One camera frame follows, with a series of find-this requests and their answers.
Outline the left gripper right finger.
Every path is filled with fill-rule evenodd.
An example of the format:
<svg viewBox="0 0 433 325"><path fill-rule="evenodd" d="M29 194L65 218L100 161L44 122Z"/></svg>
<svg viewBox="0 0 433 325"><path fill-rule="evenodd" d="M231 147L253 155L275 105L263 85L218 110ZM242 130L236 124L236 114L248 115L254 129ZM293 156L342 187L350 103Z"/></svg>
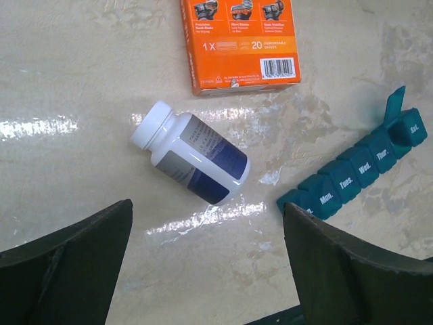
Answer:
<svg viewBox="0 0 433 325"><path fill-rule="evenodd" d="M292 203L286 248L306 324L431 324L432 262L340 230Z"/></svg>

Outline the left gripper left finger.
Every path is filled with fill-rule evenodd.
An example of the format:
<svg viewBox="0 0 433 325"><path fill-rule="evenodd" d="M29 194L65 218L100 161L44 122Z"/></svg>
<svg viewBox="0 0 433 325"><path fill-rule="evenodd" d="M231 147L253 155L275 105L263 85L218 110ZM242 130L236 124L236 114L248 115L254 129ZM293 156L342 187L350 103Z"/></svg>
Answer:
<svg viewBox="0 0 433 325"><path fill-rule="evenodd" d="M121 200L1 252L1 323L105 324L132 223Z"/></svg>

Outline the teal weekly pill organizer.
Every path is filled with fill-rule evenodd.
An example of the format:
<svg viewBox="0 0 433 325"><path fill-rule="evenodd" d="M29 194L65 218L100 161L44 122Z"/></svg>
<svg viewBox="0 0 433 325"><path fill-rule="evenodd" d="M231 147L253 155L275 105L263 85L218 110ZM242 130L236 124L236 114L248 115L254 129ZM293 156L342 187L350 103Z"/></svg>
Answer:
<svg viewBox="0 0 433 325"><path fill-rule="evenodd" d="M326 220L420 145L428 133L417 108L402 109L405 90L402 86L388 97L381 125L278 198L279 211L293 203Z"/></svg>

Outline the white pill bottle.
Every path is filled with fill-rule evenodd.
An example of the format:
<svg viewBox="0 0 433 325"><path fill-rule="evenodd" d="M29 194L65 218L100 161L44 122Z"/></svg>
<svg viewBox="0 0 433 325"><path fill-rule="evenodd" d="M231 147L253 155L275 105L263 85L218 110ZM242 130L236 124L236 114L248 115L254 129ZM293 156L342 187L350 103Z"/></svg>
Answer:
<svg viewBox="0 0 433 325"><path fill-rule="evenodd" d="M242 188L250 159L197 116L156 102L131 141L148 150L157 170L208 204L221 206Z"/></svg>

